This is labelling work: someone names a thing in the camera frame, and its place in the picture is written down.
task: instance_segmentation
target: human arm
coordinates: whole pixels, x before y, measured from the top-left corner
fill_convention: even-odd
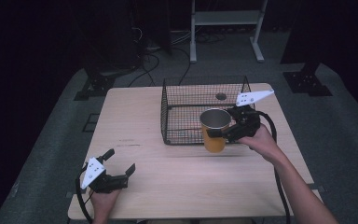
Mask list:
[[[94,208],[94,220],[92,224],[107,224],[109,214],[115,206],[120,192],[121,189],[113,190],[108,194],[90,192],[91,203]]]
[[[337,223],[278,147],[265,125],[261,125],[255,136],[243,137],[238,141],[259,153],[275,167],[298,223]]]

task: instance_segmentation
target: orange cup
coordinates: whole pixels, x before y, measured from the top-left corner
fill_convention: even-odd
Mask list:
[[[213,153],[221,152],[225,148],[226,139],[223,137],[211,138],[209,137],[207,130],[224,130],[229,126],[231,116],[224,109],[211,108],[201,113],[200,122],[205,148]]]

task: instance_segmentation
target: shelf leg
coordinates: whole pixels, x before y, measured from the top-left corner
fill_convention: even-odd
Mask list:
[[[255,57],[259,63],[264,62],[264,57],[263,57],[263,54],[261,53],[261,50],[260,50],[260,47],[258,46],[257,41],[258,41],[258,37],[260,36],[260,31],[261,31],[261,26],[262,26],[263,20],[264,20],[264,15],[266,14],[267,2],[268,2],[268,0],[264,0],[263,5],[260,9],[260,14],[258,15],[257,26],[255,27],[255,36],[250,37],[252,48],[254,49],[254,52],[255,52]]]
[[[192,1],[191,6],[191,40],[190,40],[190,62],[197,62],[196,51],[196,0]]]

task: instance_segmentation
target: metal wire basket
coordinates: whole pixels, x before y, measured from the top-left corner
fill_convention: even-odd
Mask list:
[[[203,144],[200,114],[230,108],[239,92],[249,92],[246,77],[166,78],[161,97],[161,133],[166,145]]]

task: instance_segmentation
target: wooden table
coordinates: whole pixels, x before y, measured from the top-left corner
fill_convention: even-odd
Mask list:
[[[271,89],[265,83],[250,86],[252,91]],[[136,164],[111,218],[284,216],[272,165],[247,146],[227,145],[223,152],[213,154],[203,146],[165,145],[160,129],[161,93],[161,87],[112,89],[107,93],[86,161],[114,148],[116,154],[104,163],[108,174],[123,175]],[[256,108],[274,120],[278,144],[312,184],[276,96],[270,95]],[[91,204],[87,207],[93,216]],[[76,196],[68,217],[85,219]]]

